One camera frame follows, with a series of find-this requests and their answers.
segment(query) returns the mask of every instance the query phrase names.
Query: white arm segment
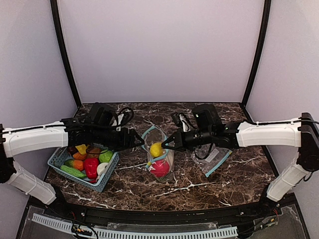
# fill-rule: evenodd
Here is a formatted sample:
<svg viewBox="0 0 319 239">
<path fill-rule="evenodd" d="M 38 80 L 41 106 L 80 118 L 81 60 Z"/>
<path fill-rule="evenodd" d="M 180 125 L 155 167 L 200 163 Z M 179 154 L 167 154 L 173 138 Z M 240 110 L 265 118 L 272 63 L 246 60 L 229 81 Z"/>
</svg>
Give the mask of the white arm segment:
<svg viewBox="0 0 319 239">
<path fill-rule="evenodd" d="M 268 187 L 267 198 L 277 202 L 283 196 L 295 187 L 310 172 L 305 171 L 300 165 L 296 164 L 297 158 L 294 158 L 288 166 Z"/>
<path fill-rule="evenodd" d="M 56 121 L 46 125 L 62 125 L 64 123 Z M 21 128 L 6 128 L 3 134 L 5 142 L 3 143 L 6 156 L 13 157 L 17 154 L 29 152 L 33 150 L 52 148 L 52 147 L 66 147 L 68 146 L 68 133 L 64 131 L 64 126 L 49 127 L 41 125 L 42 128 L 31 129 L 21 132 L 11 132 Z M 16 173 L 11 175 L 10 179 L 6 182 L 13 185 L 19 190 L 30 194 L 39 199 L 44 204 L 51 204 L 55 199 L 55 190 L 53 187 L 35 177 L 33 174 L 26 171 L 17 162 L 13 162 Z"/>
<path fill-rule="evenodd" d="M 3 135 L 3 138 L 5 138 L 3 146 L 6 156 L 9 158 L 33 150 L 68 146 L 68 133 L 64 131 L 65 127 L 45 127 L 52 124 L 62 125 L 64 123 L 56 121 L 41 125 L 43 128 L 16 133 L 10 132 L 22 128 L 6 128 L 4 132 L 9 132 Z"/>
<path fill-rule="evenodd" d="M 6 182 L 7 184 L 25 192 L 26 195 L 30 194 L 34 196 L 47 205 L 56 199 L 55 190 L 50 184 L 38 179 L 22 168 L 17 162 L 14 161 L 13 165 L 16 173 L 11 175 L 10 179 Z"/>
<path fill-rule="evenodd" d="M 297 121 L 298 118 L 284 120 Z M 236 134 L 240 147 L 252 145 L 287 145 L 301 147 L 301 132 L 298 131 L 301 122 L 269 125 L 253 125 L 243 122 Z"/>
</svg>

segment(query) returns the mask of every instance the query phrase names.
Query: white vent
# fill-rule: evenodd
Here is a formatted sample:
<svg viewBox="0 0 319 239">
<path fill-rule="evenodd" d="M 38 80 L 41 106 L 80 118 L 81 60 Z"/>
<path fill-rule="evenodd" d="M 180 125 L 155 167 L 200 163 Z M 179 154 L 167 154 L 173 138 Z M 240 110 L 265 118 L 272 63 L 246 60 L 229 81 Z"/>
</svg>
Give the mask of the white vent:
<svg viewBox="0 0 319 239">
<path fill-rule="evenodd" d="M 52 219 L 36 213 L 33 214 L 32 221 L 64 233 L 73 234 L 71 232 L 72 224 L 69 222 Z M 238 235 L 237 227 L 190 233 L 130 233 L 98 228 L 94 228 L 94 230 L 100 239 L 226 239 Z"/>
</svg>

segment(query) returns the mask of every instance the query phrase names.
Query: red bell pepper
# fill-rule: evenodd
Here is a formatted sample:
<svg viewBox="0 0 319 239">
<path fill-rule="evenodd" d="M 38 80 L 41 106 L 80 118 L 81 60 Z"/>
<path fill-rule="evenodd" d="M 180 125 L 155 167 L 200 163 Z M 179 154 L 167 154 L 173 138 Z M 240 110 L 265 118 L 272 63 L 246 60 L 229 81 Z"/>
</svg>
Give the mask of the red bell pepper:
<svg viewBox="0 0 319 239">
<path fill-rule="evenodd" d="M 97 168 L 99 160 L 97 158 L 87 158 L 84 161 L 85 174 L 89 179 L 96 179 L 98 177 Z"/>
</svg>

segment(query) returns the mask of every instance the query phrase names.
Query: white wall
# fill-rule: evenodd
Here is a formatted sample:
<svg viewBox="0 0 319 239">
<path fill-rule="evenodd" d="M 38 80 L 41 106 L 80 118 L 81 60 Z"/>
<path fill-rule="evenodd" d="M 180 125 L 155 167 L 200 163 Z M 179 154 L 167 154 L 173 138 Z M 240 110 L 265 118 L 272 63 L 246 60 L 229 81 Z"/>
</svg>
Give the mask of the white wall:
<svg viewBox="0 0 319 239">
<path fill-rule="evenodd" d="M 23 127 L 70 117 L 76 107 L 64 72 L 48 0 L 1 1 L 0 123 Z M 15 157 L 43 178 L 52 150 Z M 0 185 L 0 238 L 15 238 L 28 197 Z"/>
<path fill-rule="evenodd" d="M 240 102 L 263 0 L 60 0 L 83 102 Z"/>
<path fill-rule="evenodd" d="M 254 120 L 285 120 L 309 112 L 319 120 L 319 2 L 272 1 L 256 82 L 248 103 Z M 270 147 L 281 172 L 296 149 Z M 319 173 L 294 189 L 311 238 L 318 238 Z"/>
</svg>

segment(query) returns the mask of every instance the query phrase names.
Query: black frame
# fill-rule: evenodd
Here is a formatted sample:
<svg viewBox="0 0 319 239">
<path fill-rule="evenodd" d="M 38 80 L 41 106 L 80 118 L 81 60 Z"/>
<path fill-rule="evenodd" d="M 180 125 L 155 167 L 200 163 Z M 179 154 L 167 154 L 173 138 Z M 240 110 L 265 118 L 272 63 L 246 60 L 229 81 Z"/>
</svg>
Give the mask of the black frame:
<svg viewBox="0 0 319 239">
<path fill-rule="evenodd" d="M 51 2 L 51 10 L 52 10 L 52 17 L 53 17 L 54 26 L 55 26 L 55 32 L 56 32 L 56 36 L 57 36 L 57 40 L 58 40 L 58 44 L 60 48 L 60 53 L 61 53 L 64 69 L 68 78 L 68 82 L 72 91 L 74 101 L 79 110 L 80 107 L 82 106 L 82 102 L 80 100 L 79 93 L 74 81 L 72 69 L 70 66 L 68 54 L 65 47 L 61 21 L 59 16 L 59 10 L 58 10 L 58 3 L 57 3 L 57 0 L 50 0 L 50 2 Z M 241 103 L 236 102 L 240 105 L 241 109 L 243 110 L 245 114 L 245 117 L 248 120 L 251 120 L 251 117 L 249 113 L 247 112 L 246 105 L 251 95 L 251 91 L 256 78 L 259 62 L 261 59 L 261 54 L 262 54 L 262 50 L 263 50 L 263 46 L 265 42 L 267 25 L 268 25 L 268 20 L 270 15 L 270 7 L 271 7 L 271 0 L 265 0 L 258 43 L 257 43 L 256 52 L 255 52 L 251 72 L 249 75 L 248 83 L 246 86 L 245 94 Z M 279 173 L 267 147 L 262 146 L 262 148 L 275 176 L 277 177 Z M 303 215 L 301 213 L 300 207 L 298 205 L 298 202 L 294 193 L 288 194 L 284 197 L 281 207 L 292 205 L 292 204 L 294 204 L 297 208 L 298 214 L 300 216 L 300 219 L 304 228 L 306 238 L 310 239 Z M 22 233 L 24 221 L 30 206 L 44 208 L 44 205 L 37 199 L 31 197 L 28 200 L 28 203 L 25 207 L 25 210 L 20 222 L 20 226 L 19 226 L 16 238 L 19 238 L 19 236 Z M 174 225 L 174 224 L 176 225 L 176 224 L 190 224 L 190 223 L 204 223 L 208 221 L 210 222 L 218 221 L 218 224 L 220 226 L 231 224 L 232 226 L 237 226 L 241 230 L 245 230 L 246 228 L 249 228 L 253 225 L 252 220 L 254 220 L 255 218 L 238 217 L 238 215 L 240 215 L 241 212 L 243 212 L 246 215 L 252 214 L 252 212 L 255 211 L 256 208 L 258 207 L 258 203 L 250 203 L 250 204 L 240 205 L 240 206 L 217 208 L 217 209 L 210 209 L 210 210 L 200 210 L 200 211 L 156 212 L 156 213 L 100 209 L 100 208 L 81 206 L 77 204 L 70 204 L 70 207 L 72 208 L 72 211 L 75 213 L 78 220 L 88 224 L 105 225 L 107 224 L 107 222 L 115 222 L 115 223 L 134 222 L 135 224 L 161 225 L 164 223 L 165 224 L 168 223 L 170 225 Z M 45 210 L 45 212 L 49 215 L 55 216 L 48 209 Z"/>
</svg>

